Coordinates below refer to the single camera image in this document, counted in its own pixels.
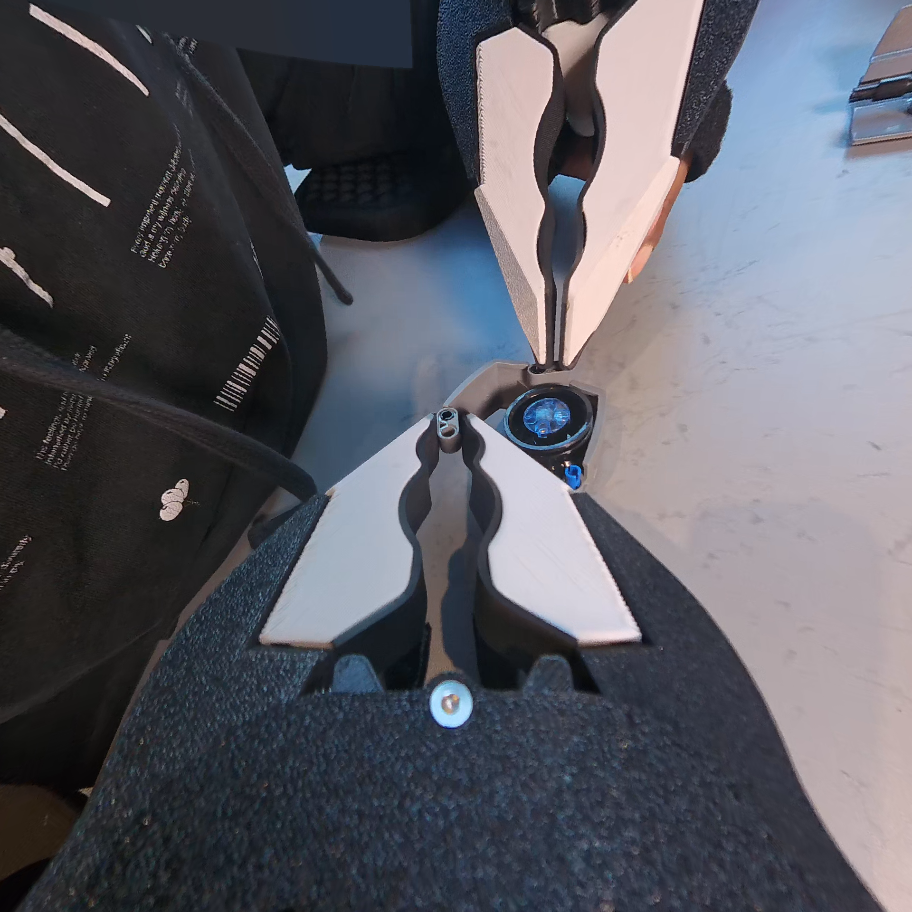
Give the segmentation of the person's black hoodie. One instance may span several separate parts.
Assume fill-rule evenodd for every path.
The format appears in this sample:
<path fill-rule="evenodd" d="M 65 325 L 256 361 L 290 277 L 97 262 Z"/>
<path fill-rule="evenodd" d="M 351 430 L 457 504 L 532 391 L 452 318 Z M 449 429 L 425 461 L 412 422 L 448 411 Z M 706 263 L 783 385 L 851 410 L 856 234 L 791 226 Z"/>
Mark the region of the person's black hoodie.
<path fill-rule="evenodd" d="M 294 452 L 314 251 L 238 52 L 2 2 L 2 784 L 94 783 Z"/>

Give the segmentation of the person's left hand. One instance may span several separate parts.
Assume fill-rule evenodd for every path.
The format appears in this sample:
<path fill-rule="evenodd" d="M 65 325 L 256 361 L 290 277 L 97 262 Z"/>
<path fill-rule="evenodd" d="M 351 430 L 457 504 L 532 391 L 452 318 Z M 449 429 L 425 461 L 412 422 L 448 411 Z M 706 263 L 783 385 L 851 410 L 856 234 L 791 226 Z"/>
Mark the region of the person's left hand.
<path fill-rule="evenodd" d="M 643 269 L 646 266 L 647 261 L 655 251 L 656 246 L 658 245 L 661 236 L 664 232 L 667 219 L 670 215 L 670 212 L 678 199 L 678 195 L 683 188 L 685 182 L 688 179 L 688 174 L 690 171 L 690 164 L 692 161 L 692 155 L 688 153 L 678 164 L 678 171 L 675 176 L 668 194 L 665 200 L 662 203 L 662 206 L 658 212 L 658 215 L 655 218 L 652 226 L 646 237 L 644 238 L 643 244 L 640 246 L 639 250 L 636 253 L 636 256 L 633 258 L 630 267 L 627 270 L 624 283 L 632 284 L 634 280 L 638 278 Z"/>

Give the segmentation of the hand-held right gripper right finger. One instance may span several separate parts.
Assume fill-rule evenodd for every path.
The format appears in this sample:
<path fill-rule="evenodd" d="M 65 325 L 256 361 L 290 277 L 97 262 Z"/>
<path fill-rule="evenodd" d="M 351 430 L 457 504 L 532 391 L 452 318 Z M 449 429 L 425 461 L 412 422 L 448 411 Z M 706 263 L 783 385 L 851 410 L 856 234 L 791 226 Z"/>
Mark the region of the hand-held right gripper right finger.
<path fill-rule="evenodd" d="M 601 690 L 596 656 L 641 650 L 641 630 L 569 487 L 489 424 L 462 416 L 477 528 L 473 607 L 478 677 L 520 690 L 556 656 L 569 686 Z"/>

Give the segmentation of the grey curved toy panel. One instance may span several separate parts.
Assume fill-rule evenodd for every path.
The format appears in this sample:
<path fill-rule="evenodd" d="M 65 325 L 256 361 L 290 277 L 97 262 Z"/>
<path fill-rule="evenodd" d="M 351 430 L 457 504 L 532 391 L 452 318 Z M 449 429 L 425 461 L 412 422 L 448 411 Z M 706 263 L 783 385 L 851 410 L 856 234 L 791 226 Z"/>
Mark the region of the grey curved toy panel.
<path fill-rule="evenodd" d="M 482 419 L 502 410 L 496 429 L 574 492 L 582 493 L 591 478 L 590 451 L 603 425 L 602 396 L 601 390 L 581 380 L 576 371 L 496 360 L 466 379 L 444 407 Z M 543 403 L 564 405 L 569 411 L 569 419 L 544 437 L 525 421 L 531 407 Z"/>

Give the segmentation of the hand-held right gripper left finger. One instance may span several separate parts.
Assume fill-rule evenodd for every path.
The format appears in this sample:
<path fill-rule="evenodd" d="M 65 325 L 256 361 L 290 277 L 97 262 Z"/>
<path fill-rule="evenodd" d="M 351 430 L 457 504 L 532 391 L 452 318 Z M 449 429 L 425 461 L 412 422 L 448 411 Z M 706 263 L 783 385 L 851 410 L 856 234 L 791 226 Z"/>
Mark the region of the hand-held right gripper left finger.
<path fill-rule="evenodd" d="M 259 634 L 370 659 L 392 690 L 419 684 L 427 666 L 427 589 L 417 530 L 431 508 L 439 461 L 426 416 L 337 483 Z"/>

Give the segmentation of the black toy lens assembly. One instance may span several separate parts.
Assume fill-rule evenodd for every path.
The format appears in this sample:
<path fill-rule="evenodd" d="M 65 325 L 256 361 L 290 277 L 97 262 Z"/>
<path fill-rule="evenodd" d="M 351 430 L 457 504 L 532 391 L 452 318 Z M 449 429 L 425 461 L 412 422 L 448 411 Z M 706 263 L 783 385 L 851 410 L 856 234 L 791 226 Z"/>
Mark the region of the black toy lens assembly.
<path fill-rule="evenodd" d="M 503 435 L 575 492 L 585 480 L 597 416 L 594 394 L 562 384 L 537 386 L 508 406 Z"/>

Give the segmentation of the person's left forearm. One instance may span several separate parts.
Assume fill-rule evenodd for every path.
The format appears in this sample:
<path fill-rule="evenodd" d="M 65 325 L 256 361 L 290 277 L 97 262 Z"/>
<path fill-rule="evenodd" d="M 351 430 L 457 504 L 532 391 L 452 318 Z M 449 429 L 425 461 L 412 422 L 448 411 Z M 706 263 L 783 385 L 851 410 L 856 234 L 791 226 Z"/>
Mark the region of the person's left forearm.
<path fill-rule="evenodd" d="M 294 194 L 317 234 L 395 242 L 426 233 L 470 195 L 433 47 L 414 66 L 353 66 L 240 50 Z"/>

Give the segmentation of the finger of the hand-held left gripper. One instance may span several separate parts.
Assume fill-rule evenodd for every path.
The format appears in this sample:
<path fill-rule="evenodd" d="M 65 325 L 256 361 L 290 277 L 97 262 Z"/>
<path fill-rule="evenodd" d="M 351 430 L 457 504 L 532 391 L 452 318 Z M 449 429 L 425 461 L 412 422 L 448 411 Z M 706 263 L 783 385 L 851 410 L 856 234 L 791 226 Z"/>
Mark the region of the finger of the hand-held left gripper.
<path fill-rule="evenodd" d="M 702 7 L 635 2 L 599 38 L 600 155 L 580 197 L 585 243 L 565 286 L 566 366 L 598 328 L 676 178 L 671 144 Z"/>
<path fill-rule="evenodd" d="M 564 83 L 553 46 L 511 28 L 476 48 L 476 198 L 535 364 L 554 360 L 554 215 L 548 173 L 564 125 Z"/>

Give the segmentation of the grey toy brick assembly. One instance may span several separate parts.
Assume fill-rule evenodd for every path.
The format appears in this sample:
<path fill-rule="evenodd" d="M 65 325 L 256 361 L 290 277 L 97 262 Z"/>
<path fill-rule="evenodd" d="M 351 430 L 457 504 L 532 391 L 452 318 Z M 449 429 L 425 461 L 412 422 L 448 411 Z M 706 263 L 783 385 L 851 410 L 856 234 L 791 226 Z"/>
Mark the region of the grey toy brick assembly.
<path fill-rule="evenodd" d="M 890 22 L 849 97 L 850 146 L 911 138 L 911 6 Z"/>

